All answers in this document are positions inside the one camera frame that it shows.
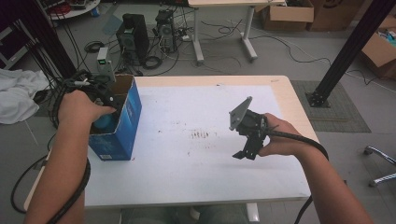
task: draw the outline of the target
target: blue box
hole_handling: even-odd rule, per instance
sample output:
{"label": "blue box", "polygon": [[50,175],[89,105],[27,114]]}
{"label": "blue box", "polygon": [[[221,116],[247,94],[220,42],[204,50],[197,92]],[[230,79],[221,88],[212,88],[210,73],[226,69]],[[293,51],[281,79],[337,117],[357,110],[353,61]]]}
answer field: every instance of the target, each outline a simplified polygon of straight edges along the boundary
{"label": "blue box", "polygon": [[117,76],[116,80],[117,82],[112,87],[114,94],[116,96],[126,94],[116,130],[114,133],[90,134],[89,139],[90,147],[102,161],[129,161],[131,159],[142,110],[134,77]]}

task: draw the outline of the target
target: office chair leg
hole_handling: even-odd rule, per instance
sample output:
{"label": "office chair leg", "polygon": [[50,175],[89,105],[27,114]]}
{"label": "office chair leg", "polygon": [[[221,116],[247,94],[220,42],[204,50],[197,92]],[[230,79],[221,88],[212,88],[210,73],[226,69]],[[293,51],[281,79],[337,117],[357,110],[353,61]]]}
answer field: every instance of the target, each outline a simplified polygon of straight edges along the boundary
{"label": "office chair leg", "polygon": [[[389,163],[393,164],[394,166],[396,166],[396,160],[394,160],[393,158],[391,158],[390,156],[388,156],[387,154],[383,153],[382,151],[376,149],[375,147],[369,147],[367,146],[364,149],[364,155],[371,155],[371,154],[376,154],[379,157],[381,157],[382,159],[388,161]],[[393,175],[386,175],[383,176],[381,178],[375,179],[370,181],[369,186],[370,187],[376,187],[378,184],[389,181],[391,179],[396,179],[396,174]]]}

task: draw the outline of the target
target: floor mat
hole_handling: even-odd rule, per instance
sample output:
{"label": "floor mat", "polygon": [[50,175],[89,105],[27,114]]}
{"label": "floor mat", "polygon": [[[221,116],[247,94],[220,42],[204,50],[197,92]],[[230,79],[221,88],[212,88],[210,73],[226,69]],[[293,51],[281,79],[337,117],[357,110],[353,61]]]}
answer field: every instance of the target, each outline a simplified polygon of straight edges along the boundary
{"label": "floor mat", "polygon": [[328,98],[330,107],[311,107],[305,93],[313,92],[319,81],[291,81],[304,111],[317,132],[370,133],[371,130],[350,100],[344,87],[338,83]]}

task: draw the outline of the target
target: white fabric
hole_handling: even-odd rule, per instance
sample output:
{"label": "white fabric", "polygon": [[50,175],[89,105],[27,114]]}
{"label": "white fabric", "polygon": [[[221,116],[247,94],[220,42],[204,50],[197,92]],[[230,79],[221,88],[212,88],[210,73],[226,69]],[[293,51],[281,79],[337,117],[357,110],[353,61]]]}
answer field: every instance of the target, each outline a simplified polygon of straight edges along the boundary
{"label": "white fabric", "polygon": [[12,124],[31,117],[39,108],[35,93],[49,85],[42,71],[0,69],[0,123]]}

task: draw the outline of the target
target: white tabletop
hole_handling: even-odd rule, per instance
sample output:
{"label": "white tabletop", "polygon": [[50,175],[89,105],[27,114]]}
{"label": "white tabletop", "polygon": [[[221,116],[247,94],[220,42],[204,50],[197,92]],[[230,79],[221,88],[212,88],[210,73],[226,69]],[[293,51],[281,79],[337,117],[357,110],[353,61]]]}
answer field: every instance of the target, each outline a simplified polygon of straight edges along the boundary
{"label": "white tabletop", "polygon": [[142,100],[131,161],[100,161],[90,150],[88,207],[299,200],[309,196],[293,157],[237,160],[246,137],[228,112],[247,96],[317,140],[286,77],[137,77]]}
{"label": "white tabletop", "polygon": [[283,3],[284,0],[189,0],[191,7],[269,6]]}

